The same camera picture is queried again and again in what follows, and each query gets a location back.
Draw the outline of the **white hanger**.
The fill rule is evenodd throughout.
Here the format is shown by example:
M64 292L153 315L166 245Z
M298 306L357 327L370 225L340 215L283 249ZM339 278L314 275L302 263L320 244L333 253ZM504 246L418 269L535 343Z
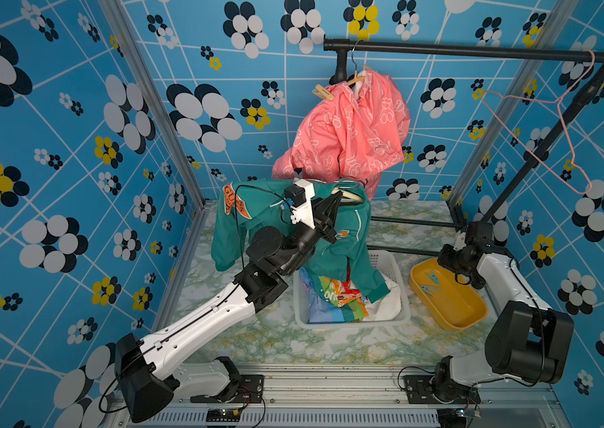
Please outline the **white hanger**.
M360 194L357 194L350 188L335 187L332 192L333 195L339 194L339 205L340 206L354 206L361 205L365 202L365 198Z

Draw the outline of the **mint green clothespin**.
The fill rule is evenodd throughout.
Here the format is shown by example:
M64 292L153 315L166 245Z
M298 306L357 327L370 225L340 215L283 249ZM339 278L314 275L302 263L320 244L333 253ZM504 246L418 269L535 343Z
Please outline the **mint green clothespin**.
M427 278L428 278L429 280L431 280L431 281L432 281L434 284L436 284L436 285L439 285L439 284L440 284L440 280L439 280L439 278L438 278L438 276L437 276L437 273L436 273L434 270L432 270L432 271L430 271L430 272L427 272L427 273L426 273L426 276L427 276Z

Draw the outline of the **white red cartoon jacket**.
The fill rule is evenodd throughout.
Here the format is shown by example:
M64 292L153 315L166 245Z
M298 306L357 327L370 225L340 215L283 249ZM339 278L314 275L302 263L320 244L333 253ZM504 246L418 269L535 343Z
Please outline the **white red cartoon jacket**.
M309 301L307 323L368 323L395 319L402 311L401 287L387 276L383 277L389 293L371 303L351 281L311 276L306 269L301 269L299 278Z

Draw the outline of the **green jacket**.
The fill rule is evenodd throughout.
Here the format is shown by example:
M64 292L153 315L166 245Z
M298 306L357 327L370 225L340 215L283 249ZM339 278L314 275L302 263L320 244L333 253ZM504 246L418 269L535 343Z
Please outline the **green jacket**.
M327 198L346 191L362 198L361 203L343 204L333 226L336 242L321 239L314 255L305 264L311 275L351 281L369 302L375 303L389 294L387 282L371 265L366 244L371 220L371 204L361 182L341 179L334 183L313 181L314 198ZM230 269L243 254L254 233L265 226L275 226L282 235L293 231L290 209L282 201L291 180L260 180L228 183L218 199L211 257L215 268Z

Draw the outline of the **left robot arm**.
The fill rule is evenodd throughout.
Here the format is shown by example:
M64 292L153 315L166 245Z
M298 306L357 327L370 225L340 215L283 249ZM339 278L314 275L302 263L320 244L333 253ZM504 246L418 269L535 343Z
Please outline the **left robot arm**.
M301 269L324 240L337 241L337 212L343 196L315 197L299 185L285 191L291 204L292 231L259 229L246 249L249 261L221 292L179 321L142 338L129 333L116 343L115 379L134 424L159 414L176 396L229 401L237 396L241 375L229 358L198 364L182 374L180 366L220 333L275 302L288 285L285 277Z

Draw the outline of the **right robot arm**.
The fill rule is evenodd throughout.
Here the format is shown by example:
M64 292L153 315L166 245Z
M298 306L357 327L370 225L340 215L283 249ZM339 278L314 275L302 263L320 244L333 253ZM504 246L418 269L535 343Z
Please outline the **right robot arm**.
M439 401L467 398L487 383L533 387L562 380L575 323L535 292L511 252L494 242L491 224L469 224L462 248L445 245L437 262L474 288L487 289L498 309L483 350L437 363L431 388Z

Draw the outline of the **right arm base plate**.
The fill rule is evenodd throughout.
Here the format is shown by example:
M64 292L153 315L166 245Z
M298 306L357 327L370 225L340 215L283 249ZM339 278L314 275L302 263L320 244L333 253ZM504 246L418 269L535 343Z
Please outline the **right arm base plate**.
M476 388L459 385L448 379L440 381L435 376L403 376L401 385L410 404L480 404Z

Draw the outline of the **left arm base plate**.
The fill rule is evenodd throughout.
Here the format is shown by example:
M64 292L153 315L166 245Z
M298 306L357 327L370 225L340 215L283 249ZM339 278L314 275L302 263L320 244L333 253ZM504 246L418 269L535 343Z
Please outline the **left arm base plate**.
M261 374L243 374L239 381L231 381L225 389L216 396L194 396L191 403L207 404L259 404L264 392L264 376Z

